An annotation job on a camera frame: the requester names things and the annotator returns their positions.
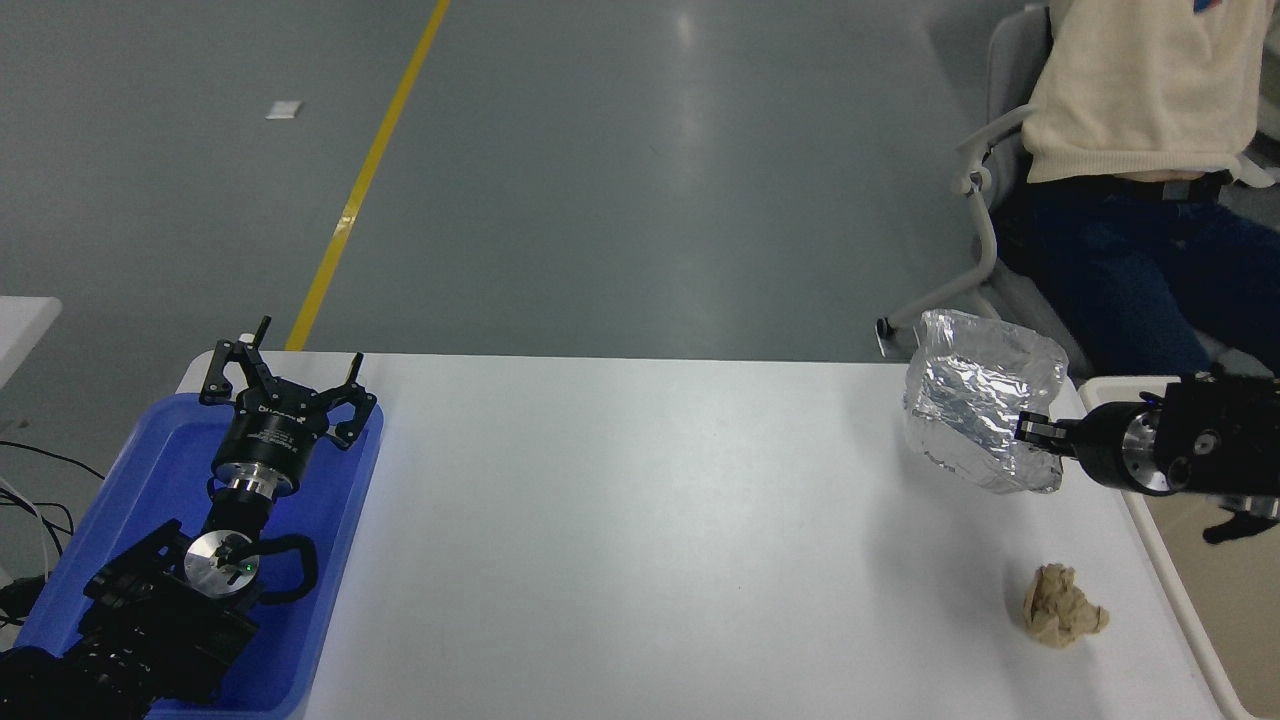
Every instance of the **black cable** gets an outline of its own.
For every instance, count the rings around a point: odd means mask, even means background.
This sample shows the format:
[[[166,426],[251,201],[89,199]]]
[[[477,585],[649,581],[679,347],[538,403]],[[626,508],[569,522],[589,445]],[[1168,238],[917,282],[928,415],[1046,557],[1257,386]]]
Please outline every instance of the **black cable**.
[[[56,509],[61,510],[63,514],[67,515],[67,525],[68,527],[64,528],[64,527],[54,523],[49,518],[45,518],[45,524],[47,524],[50,528],[52,528],[52,529],[55,529],[55,530],[58,530],[60,533],[65,533],[68,536],[74,536],[76,534],[76,521],[72,520],[72,511],[68,510],[65,505],[63,505],[61,502],[37,502],[36,505],[38,507],[56,507]],[[13,502],[13,501],[10,501],[8,498],[0,501],[0,507],[22,507],[23,510],[26,510],[26,507],[23,507],[22,505],[19,505],[17,502]]]
[[[33,445],[23,445],[20,442],[12,442],[12,441],[8,441],[8,439],[0,439],[0,446],[17,447],[18,450],[28,450],[31,452],[38,452],[40,455],[44,455],[46,457],[52,457],[54,460],[61,460],[63,462],[70,462],[72,465],[76,465],[78,468],[83,468],[84,470],[88,470],[90,473],[93,473],[95,475],[97,475],[97,478],[100,480],[105,480],[106,479],[106,475],[104,475],[102,473],[99,473],[97,470],[90,468],[88,465],[81,462],[79,460],[76,460],[74,457],[67,457],[65,455],[58,455],[56,452],[49,452],[47,450],[36,447]]]
[[[9,505],[20,507],[20,509],[26,510],[28,515],[31,515],[32,518],[36,518],[37,520],[40,520],[40,523],[42,525],[45,525],[45,532],[47,532],[49,537],[51,537],[54,539],[54,547],[58,548],[58,557],[63,556],[63,543],[61,543],[60,539],[58,539],[58,533],[54,532],[54,528],[56,525],[54,525],[49,520],[45,520],[45,518],[41,516],[40,514],[37,514],[36,510],[32,506],[27,505],[27,502],[24,500],[19,498],[18,496],[13,495],[12,492],[9,492],[9,491],[6,491],[4,488],[0,488],[0,497],[8,498],[10,501]]]

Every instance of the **jeans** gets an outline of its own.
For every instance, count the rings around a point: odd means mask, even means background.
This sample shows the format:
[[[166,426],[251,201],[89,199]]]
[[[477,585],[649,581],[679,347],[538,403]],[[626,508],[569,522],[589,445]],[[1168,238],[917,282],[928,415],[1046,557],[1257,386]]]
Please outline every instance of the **jeans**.
[[[1190,374],[1193,328],[1280,375],[1280,233],[1216,202],[1028,186],[1030,274],[1102,374]]]

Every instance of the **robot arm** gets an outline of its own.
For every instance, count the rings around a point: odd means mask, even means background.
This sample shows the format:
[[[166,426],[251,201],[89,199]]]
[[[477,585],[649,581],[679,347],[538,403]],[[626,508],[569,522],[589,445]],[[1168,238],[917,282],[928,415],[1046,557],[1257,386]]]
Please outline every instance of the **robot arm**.
[[[1210,496],[1235,516],[1208,542],[1280,521],[1280,382],[1201,374],[1164,397],[1100,405],[1079,420],[1023,413],[1014,437],[1074,457],[1100,484],[1151,496]]]
[[[200,532],[188,537],[169,520],[102,566],[84,587],[93,603],[77,626],[81,638],[63,657],[37,647],[0,653],[0,717],[134,720],[160,698],[212,702],[257,633],[248,611],[315,587],[311,538],[262,538],[262,529],[275,502],[298,492],[316,442],[351,447],[378,398],[356,380],[360,354],[343,384],[324,392],[273,375],[257,350],[269,323],[214,348],[200,402],[233,405],[236,414],[210,464],[210,482],[224,487],[210,493]],[[232,363],[247,383],[234,400]],[[330,428],[339,405],[355,414]],[[298,552],[301,584],[264,587],[262,559],[288,551]]]

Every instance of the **cream sweater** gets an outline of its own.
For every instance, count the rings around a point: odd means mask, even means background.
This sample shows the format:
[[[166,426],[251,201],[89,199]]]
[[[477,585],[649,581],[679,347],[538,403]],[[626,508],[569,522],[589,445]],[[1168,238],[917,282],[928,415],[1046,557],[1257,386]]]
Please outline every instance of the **cream sweater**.
[[[1053,0],[1053,51],[1023,124],[1030,182],[1144,170],[1271,178],[1240,152],[1257,129],[1276,0]]]

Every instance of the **white paper scrap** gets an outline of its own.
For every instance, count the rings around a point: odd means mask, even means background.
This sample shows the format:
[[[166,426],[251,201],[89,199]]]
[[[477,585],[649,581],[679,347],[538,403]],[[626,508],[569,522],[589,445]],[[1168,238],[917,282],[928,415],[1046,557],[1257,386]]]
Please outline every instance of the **white paper scrap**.
[[[301,100],[276,100],[271,102],[271,111],[266,114],[266,119],[292,120],[298,117],[300,108],[302,108]]]

